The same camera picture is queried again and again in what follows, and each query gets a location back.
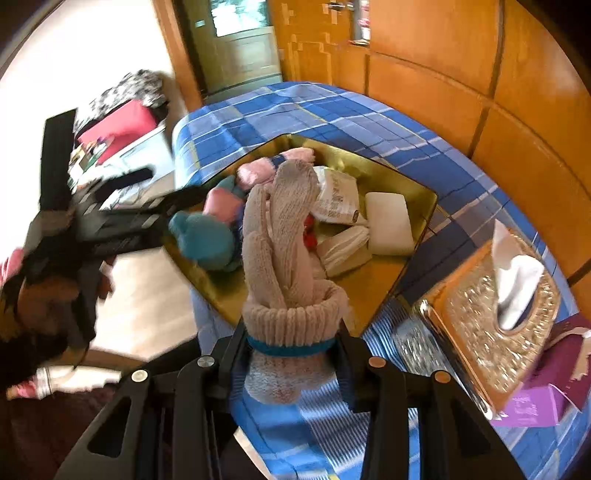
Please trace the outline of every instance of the desk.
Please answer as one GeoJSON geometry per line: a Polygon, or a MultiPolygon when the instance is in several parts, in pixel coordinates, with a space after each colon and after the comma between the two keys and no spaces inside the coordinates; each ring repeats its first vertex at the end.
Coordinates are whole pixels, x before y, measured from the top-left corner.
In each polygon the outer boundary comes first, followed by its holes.
{"type": "MultiPolygon", "coordinates": [[[[373,158],[437,192],[439,206],[429,231],[398,287],[409,303],[490,239],[494,220],[499,219],[533,245],[560,287],[563,301],[557,321],[577,312],[564,275],[543,239],[493,180],[435,132],[357,93],[288,82],[190,113],[173,133],[176,185],[207,180],[251,149],[286,132],[373,158]]],[[[202,333],[227,335],[228,327],[203,299],[196,293],[193,299],[198,323],[209,322],[202,333]]],[[[374,355],[402,367],[391,339],[399,314],[403,313],[394,304],[386,304],[363,338],[374,355]]],[[[208,340],[204,337],[200,335],[202,341],[208,340]]],[[[571,411],[555,428],[497,431],[527,477],[554,479],[565,471],[586,436],[590,414],[587,402],[583,413],[571,411]]],[[[358,479],[361,474],[369,417],[348,411],[336,381],[304,392],[290,406],[262,406],[245,393],[233,405],[233,415],[275,476],[320,479],[334,474],[358,479]]],[[[418,480],[418,431],[412,411],[409,423],[410,478],[418,480]]]]}

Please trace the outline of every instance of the window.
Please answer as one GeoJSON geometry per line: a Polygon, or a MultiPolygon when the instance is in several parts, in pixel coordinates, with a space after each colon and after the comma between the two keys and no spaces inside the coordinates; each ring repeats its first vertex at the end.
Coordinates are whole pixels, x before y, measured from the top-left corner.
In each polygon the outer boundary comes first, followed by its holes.
{"type": "Polygon", "coordinates": [[[353,3],[353,39],[369,41],[369,0],[357,0],[353,3]]]}
{"type": "Polygon", "coordinates": [[[218,37],[269,26],[265,0],[211,0],[211,9],[218,37]]]}

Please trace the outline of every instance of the pink object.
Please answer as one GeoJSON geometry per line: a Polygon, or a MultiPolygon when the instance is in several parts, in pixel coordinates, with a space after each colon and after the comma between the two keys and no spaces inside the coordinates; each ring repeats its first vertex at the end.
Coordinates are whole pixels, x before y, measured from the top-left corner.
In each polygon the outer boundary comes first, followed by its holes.
{"type": "Polygon", "coordinates": [[[236,176],[240,188],[247,192],[255,185],[273,180],[275,166],[268,157],[257,158],[250,163],[240,165],[236,176]]]}
{"type": "Polygon", "coordinates": [[[33,380],[25,380],[14,387],[13,395],[15,398],[38,398],[37,386],[33,380]]]}
{"type": "Polygon", "coordinates": [[[6,280],[20,270],[23,256],[22,248],[17,248],[11,253],[10,257],[0,265],[0,286],[4,285],[6,280]]]}
{"type": "Polygon", "coordinates": [[[281,153],[286,160],[303,160],[308,163],[314,163],[316,156],[314,155],[314,149],[308,147],[296,147],[285,150],[281,153]]]}
{"type": "Polygon", "coordinates": [[[113,137],[113,142],[97,161],[97,164],[101,165],[119,150],[151,132],[156,126],[156,120],[150,109],[143,106],[139,100],[130,100],[84,132],[78,140],[81,143],[88,143],[101,137],[113,137]]]}
{"type": "Polygon", "coordinates": [[[242,199],[226,189],[214,187],[207,194],[203,213],[213,215],[220,222],[230,225],[236,220],[243,203],[242,199]]]}
{"type": "Polygon", "coordinates": [[[551,427],[559,424],[571,404],[583,410],[591,388],[591,356],[586,358],[587,374],[576,375],[575,369],[585,342],[576,332],[585,329],[591,329],[591,323],[580,313],[554,325],[548,344],[571,334],[544,351],[535,371],[499,412],[499,418],[492,420],[493,425],[551,427]]]}

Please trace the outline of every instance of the wooden wall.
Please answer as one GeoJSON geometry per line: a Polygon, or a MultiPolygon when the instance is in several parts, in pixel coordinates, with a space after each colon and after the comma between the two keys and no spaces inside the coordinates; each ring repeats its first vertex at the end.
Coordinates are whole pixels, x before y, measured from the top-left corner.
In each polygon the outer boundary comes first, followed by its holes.
{"type": "Polygon", "coordinates": [[[370,22],[369,47],[340,49],[335,84],[480,166],[578,280],[591,317],[591,96],[555,39],[517,0],[371,0],[370,22]]]}

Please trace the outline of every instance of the white packet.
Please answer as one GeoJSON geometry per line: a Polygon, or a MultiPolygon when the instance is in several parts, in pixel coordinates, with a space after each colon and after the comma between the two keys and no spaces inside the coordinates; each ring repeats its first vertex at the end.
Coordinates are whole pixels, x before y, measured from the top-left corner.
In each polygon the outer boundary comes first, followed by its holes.
{"type": "Polygon", "coordinates": [[[312,207],[312,215],[321,222],[344,225],[365,225],[367,220],[359,211],[357,181],[332,168],[314,167],[320,194],[312,207]]]}
{"type": "Polygon", "coordinates": [[[316,253],[329,278],[360,267],[371,260],[367,248],[369,229],[352,226],[318,244],[316,253]]]}

